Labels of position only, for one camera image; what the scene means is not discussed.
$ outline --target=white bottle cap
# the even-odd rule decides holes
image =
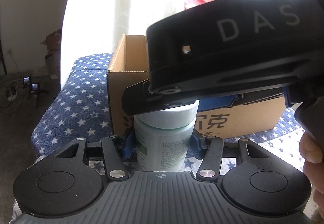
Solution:
[[[143,123],[160,129],[184,127],[195,119],[199,100],[193,104],[136,115]]]

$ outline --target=metal screw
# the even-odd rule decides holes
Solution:
[[[121,178],[125,176],[125,174],[126,173],[123,170],[113,170],[109,173],[109,175],[114,178]]]
[[[159,91],[160,94],[173,94],[178,92],[181,92],[181,88],[179,87],[167,88]]]
[[[204,170],[201,170],[199,172],[199,174],[202,177],[213,177],[215,175],[215,172],[213,170],[210,170],[210,169],[204,169]]]

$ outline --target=blue star-patterned cloth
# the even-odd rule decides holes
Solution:
[[[31,136],[36,157],[49,155],[77,137],[97,142],[112,134],[106,75],[111,57],[112,53],[95,54],[75,61],[66,85]],[[242,137],[253,140],[284,160],[293,159],[292,163],[300,169],[304,161],[298,148],[291,147],[291,143],[300,139],[301,130],[294,119],[294,110],[286,109],[273,129]],[[239,138],[225,141],[237,142]],[[193,156],[189,148],[183,171],[195,172],[199,168],[201,161]],[[100,163],[93,165],[99,172],[103,171]],[[235,159],[224,159],[223,170],[228,171],[234,166]]]
[[[97,142],[111,135],[107,68],[112,53],[75,61],[70,77],[31,136],[36,157],[49,155],[77,137]]]

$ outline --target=cable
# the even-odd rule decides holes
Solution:
[[[12,58],[12,54],[10,54],[10,58],[11,58],[11,60],[14,62],[14,64],[16,65],[17,70],[18,70],[18,72],[19,72],[19,67],[18,67],[17,63],[15,62],[15,60]]]
[[[17,83],[17,88],[15,88],[15,89],[18,90],[19,82],[18,82],[17,80],[13,80],[13,81],[11,82],[11,84],[12,84],[13,82],[16,82],[16,83]]]
[[[18,81],[22,81],[22,80],[23,80],[22,77],[25,76],[25,75],[30,76],[29,73],[25,73],[25,74],[19,75],[16,79],[17,79]]]

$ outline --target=white bottle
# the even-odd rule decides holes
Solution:
[[[195,126],[193,104],[134,116],[138,170],[175,172],[183,165]]]

